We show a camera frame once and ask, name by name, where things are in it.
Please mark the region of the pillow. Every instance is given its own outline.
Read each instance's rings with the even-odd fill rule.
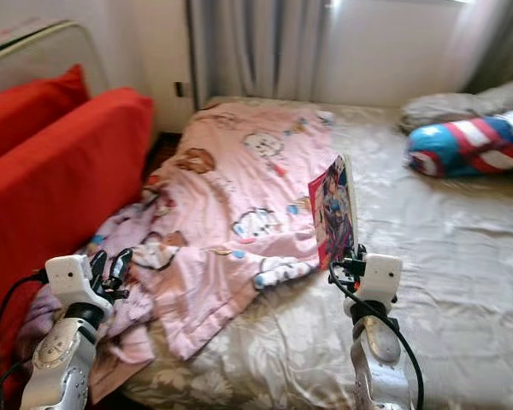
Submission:
[[[133,90],[104,92],[0,158],[0,301],[15,280],[73,253],[139,199],[152,106]],[[36,288],[23,285],[4,313],[3,370]]]
[[[409,135],[408,164],[434,177],[513,169],[513,111],[414,130]]]
[[[513,81],[481,94],[434,94],[410,100],[401,108],[399,128],[410,133],[420,126],[469,120],[513,109]]]
[[[78,64],[56,79],[39,79],[0,92],[0,156],[88,99]]]

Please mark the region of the floor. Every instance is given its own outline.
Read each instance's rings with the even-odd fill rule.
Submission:
[[[146,158],[146,167],[144,176],[148,177],[152,171],[158,169],[162,162],[174,155],[180,141],[180,134],[170,132],[161,132],[154,147],[150,150]]]

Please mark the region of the book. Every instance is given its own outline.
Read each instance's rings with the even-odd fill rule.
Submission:
[[[357,215],[351,163],[339,155],[327,171],[308,184],[319,268],[357,253]]]

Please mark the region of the captain america pillow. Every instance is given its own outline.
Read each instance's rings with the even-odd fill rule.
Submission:
[[[423,126],[409,135],[408,165],[433,177],[513,169],[513,111]]]

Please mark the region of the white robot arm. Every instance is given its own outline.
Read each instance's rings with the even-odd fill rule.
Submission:
[[[396,292],[402,266],[399,258],[367,254],[362,245],[357,258],[346,258],[331,264],[329,282],[335,283],[348,296],[344,300],[344,312],[352,318],[354,325],[351,361],[356,371],[357,408],[414,408],[410,399],[409,383],[404,374],[405,357],[399,340],[405,348],[408,343],[398,332],[397,321],[387,318],[392,303],[397,301]],[[338,270],[346,278],[338,279]],[[416,361],[410,347],[407,353]],[[421,374],[417,362],[415,370],[419,378],[420,407],[423,384],[420,383]]]
[[[105,252],[91,264],[84,255],[50,259],[45,271],[51,292],[66,308],[32,357],[33,372],[21,400],[22,410],[82,410],[86,406],[88,376],[95,359],[97,328],[112,311],[133,252],[122,250],[103,280]]]

